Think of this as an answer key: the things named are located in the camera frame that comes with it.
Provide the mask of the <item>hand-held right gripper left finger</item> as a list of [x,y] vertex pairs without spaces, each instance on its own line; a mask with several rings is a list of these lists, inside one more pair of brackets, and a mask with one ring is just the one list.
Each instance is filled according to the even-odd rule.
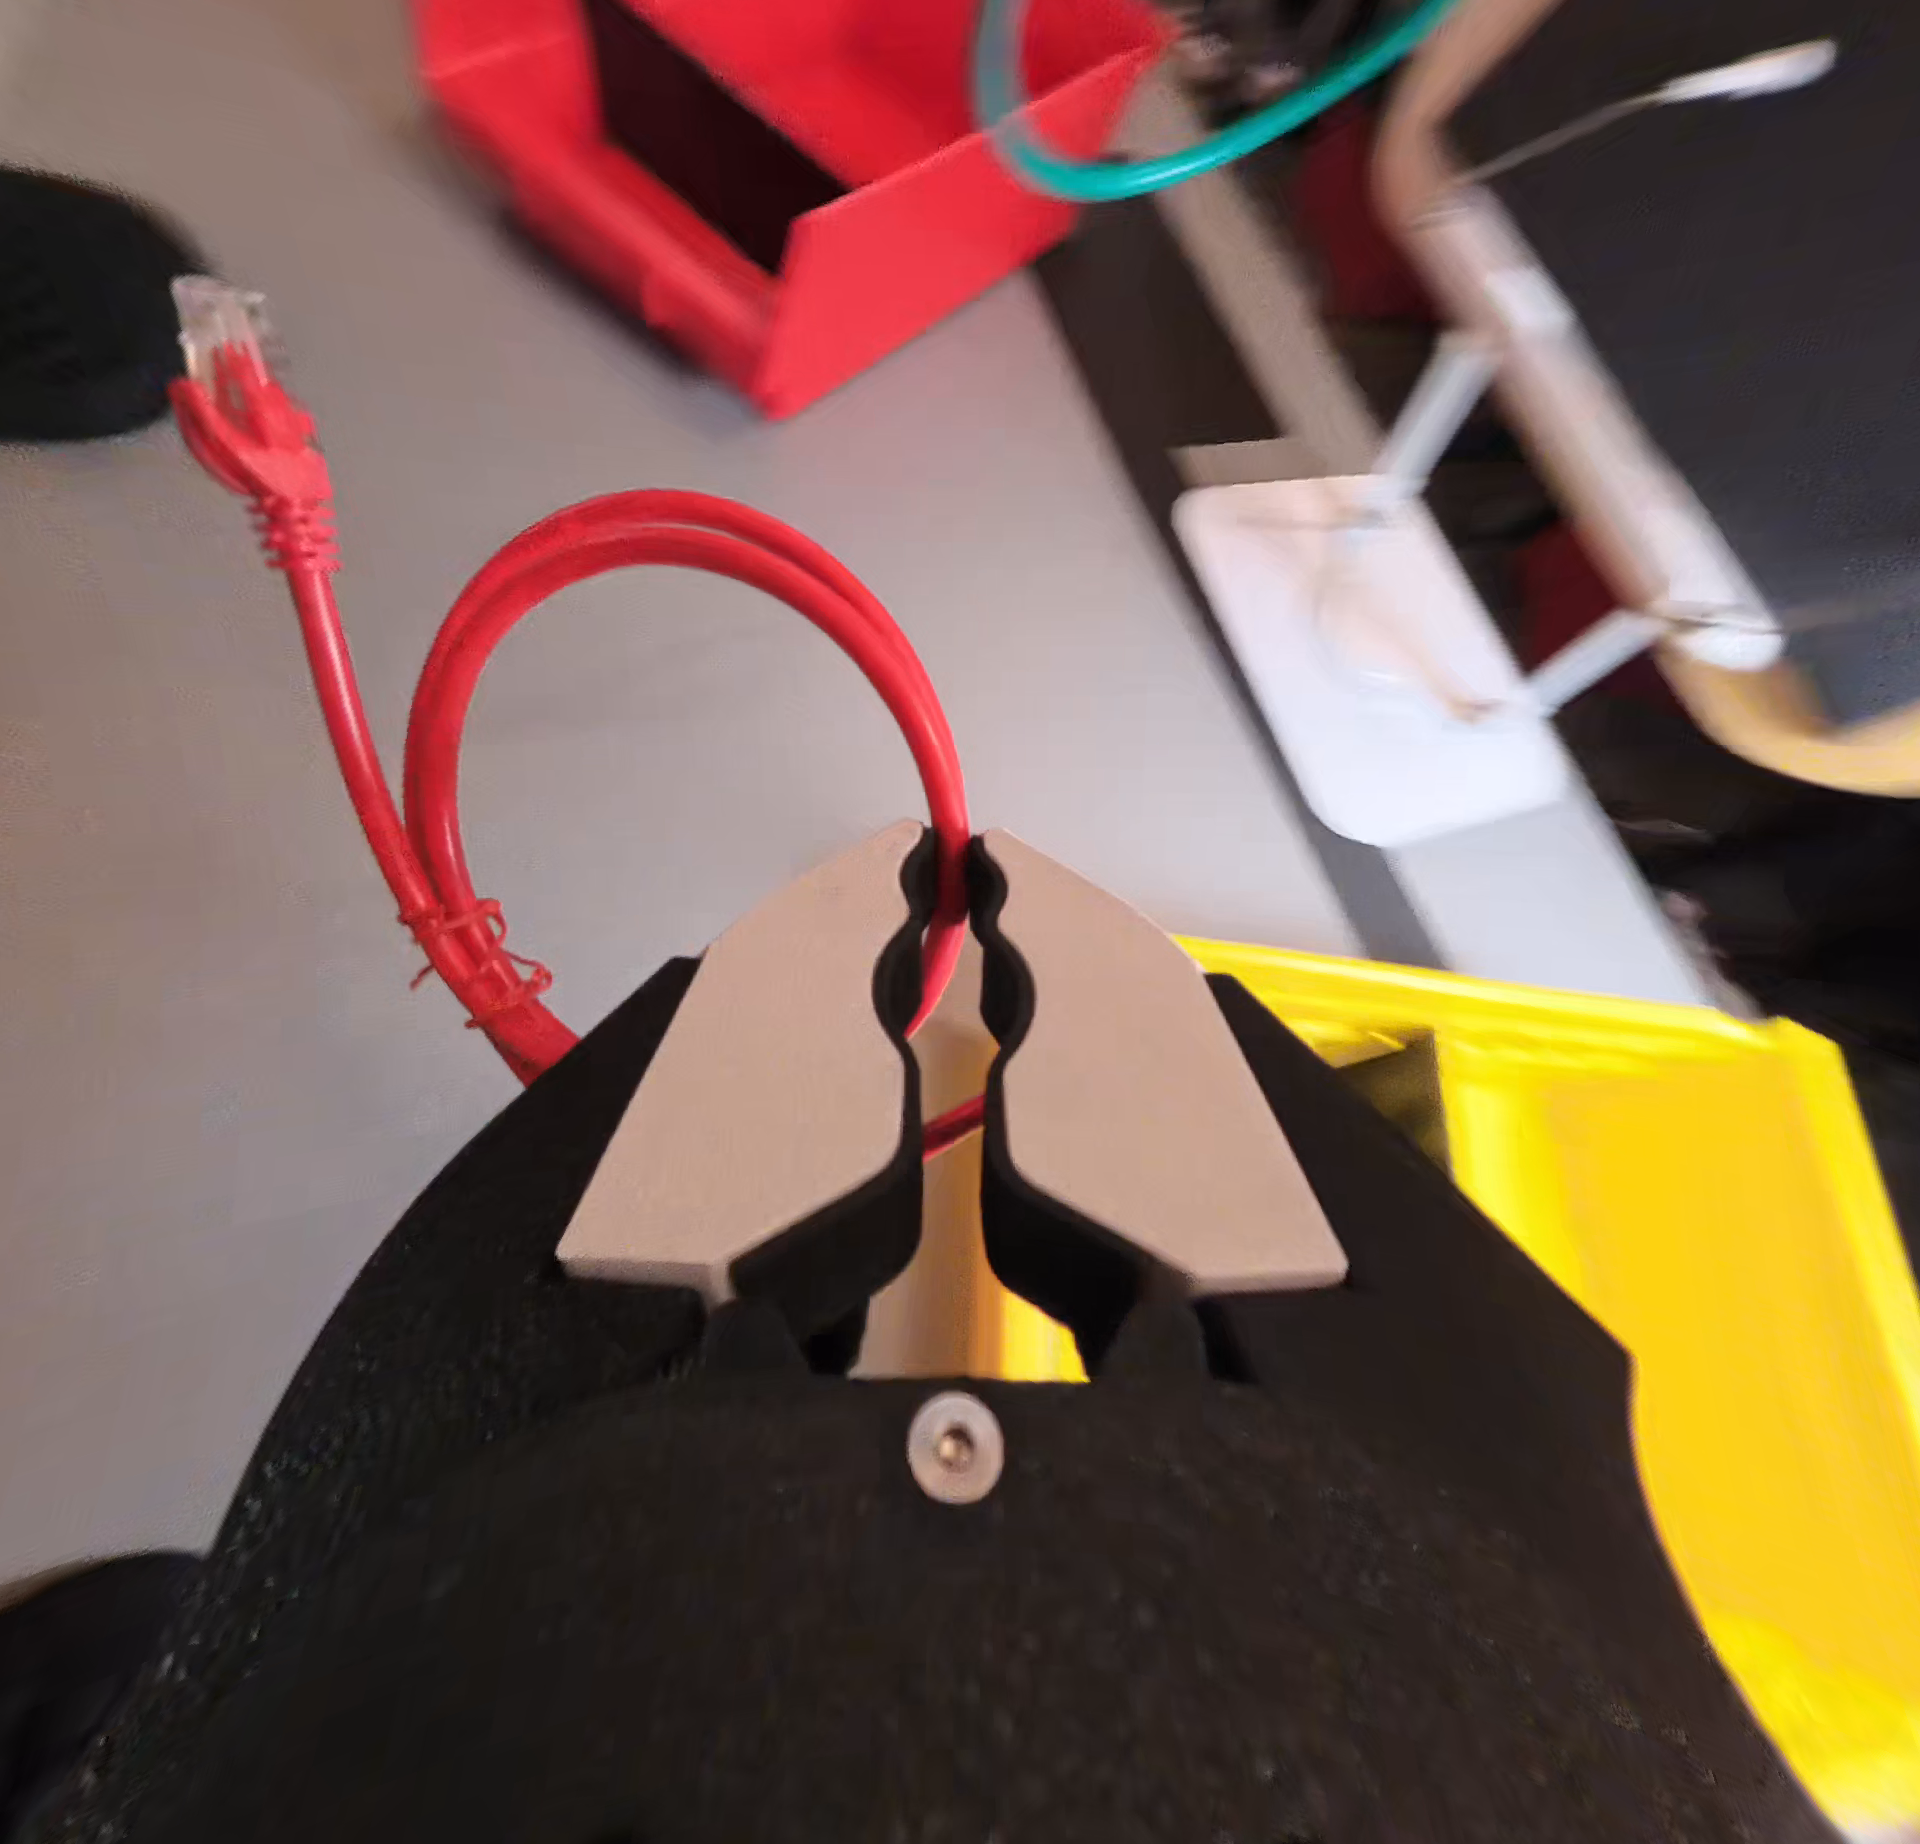
[[557,1240],[577,1281],[862,1305],[923,1233],[923,825],[732,917]]

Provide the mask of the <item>black bin divider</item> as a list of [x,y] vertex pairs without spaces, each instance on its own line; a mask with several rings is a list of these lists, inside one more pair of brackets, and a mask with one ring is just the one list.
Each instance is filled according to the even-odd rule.
[[777,273],[792,227],[846,198],[849,182],[627,0],[581,5],[609,142],[747,263]]

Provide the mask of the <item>yellow plastic bin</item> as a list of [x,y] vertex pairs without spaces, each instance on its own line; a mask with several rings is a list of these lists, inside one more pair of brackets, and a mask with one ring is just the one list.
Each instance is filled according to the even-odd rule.
[[996,1277],[1024,1836],[1916,1839],[1916,1286],[1829,1043],[1207,944],[1348,1281]]

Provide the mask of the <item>red plastic bin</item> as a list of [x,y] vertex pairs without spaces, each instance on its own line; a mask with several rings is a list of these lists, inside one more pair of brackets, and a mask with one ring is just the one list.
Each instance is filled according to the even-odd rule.
[[508,218],[763,418],[795,418],[1057,247],[972,107],[986,0],[627,0],[849,182],[763,273],[600,124],[581,0],[413,0],[447,138]]

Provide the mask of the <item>black knit cloth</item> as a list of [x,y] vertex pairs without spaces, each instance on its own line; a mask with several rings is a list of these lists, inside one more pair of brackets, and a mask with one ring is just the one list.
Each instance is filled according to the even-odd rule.
[[3,164],[3,444],[135,435],[180,377],[193,244],[108,187]]

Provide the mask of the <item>black wood-edged board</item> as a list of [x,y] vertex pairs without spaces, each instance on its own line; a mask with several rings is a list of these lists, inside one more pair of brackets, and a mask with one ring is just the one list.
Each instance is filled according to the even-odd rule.
[[[1456,176],[1676,74],[1832,36],[1791,92],[1612,124]],[[1486,191],[1625,408],[1764,603],[1916,589],[1916,0],[1459,0],[1405,59],[1374,187],[1411,225]],[[1916,609],[1789,635],[1759,672],[1656,661],[1694,721],[1778,775],[1916,796]]]

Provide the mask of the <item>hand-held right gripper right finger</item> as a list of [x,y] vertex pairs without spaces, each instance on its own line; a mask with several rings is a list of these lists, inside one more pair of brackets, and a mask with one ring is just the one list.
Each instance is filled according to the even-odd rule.
[[998,1043],[982,1205],[1062,1226],[1067,1273],[996,1259],[1035,1302],[1141,1283],[1197,1298],[1323,1290],[1348,1252],[1211,979],[1161,925],[990,829],[972,848]]

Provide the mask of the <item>white board stand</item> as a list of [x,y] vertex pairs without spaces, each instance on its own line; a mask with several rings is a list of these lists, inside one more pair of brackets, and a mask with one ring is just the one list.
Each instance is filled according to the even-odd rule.
[[[1651,449],[1572,303],[1486,191],[1432,205],[1444,331],[1361,473],[1188,488],[1176,533],[1310,809],[1364,848],[1523,817],[1572,788],[1553,717],[1650,643],[1759,672],[1783,639],[1664,633],[1650,603],[1767,607],[1694,488]],[[1619,607],[1522,669],[1429,481],[1476,401],[1498,392]]]

